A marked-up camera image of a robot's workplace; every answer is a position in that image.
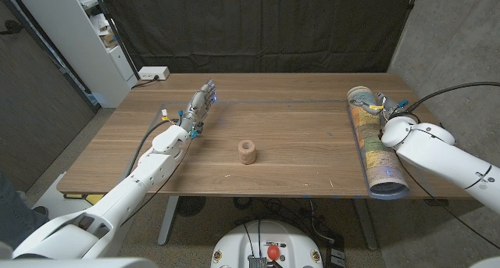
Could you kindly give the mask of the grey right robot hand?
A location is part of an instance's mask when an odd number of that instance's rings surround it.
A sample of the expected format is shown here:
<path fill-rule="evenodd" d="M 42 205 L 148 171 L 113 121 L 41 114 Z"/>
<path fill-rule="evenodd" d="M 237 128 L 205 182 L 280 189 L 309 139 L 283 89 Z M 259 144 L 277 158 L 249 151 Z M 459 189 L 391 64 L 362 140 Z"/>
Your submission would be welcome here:
<path fill-rule="evenodd" d="M 349 102 L 355 106 L 361 107 L 370 115 L 383 117 L 385 120 L 409 104 L 407 99 L 396 102 L 384 93 L 378 92 L 375 95 L 372 92 L 359 92 L 354 94 Z"/>

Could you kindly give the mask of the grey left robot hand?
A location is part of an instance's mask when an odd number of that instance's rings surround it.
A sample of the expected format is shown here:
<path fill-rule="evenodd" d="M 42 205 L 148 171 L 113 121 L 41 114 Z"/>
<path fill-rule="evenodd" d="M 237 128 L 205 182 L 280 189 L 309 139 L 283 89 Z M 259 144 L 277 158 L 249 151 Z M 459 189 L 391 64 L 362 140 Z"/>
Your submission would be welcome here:
<path fill-rule="evenodd" d="M 183 127 L 189 134 L 194 132 L 200 134 L 203 129 L 203 121 L 208 116 L 208 111 L 215 101 L 216 85 L 210 78 L 195 92 L 187 104 L 187 108 L 180 118 L 179 126 Z"/>

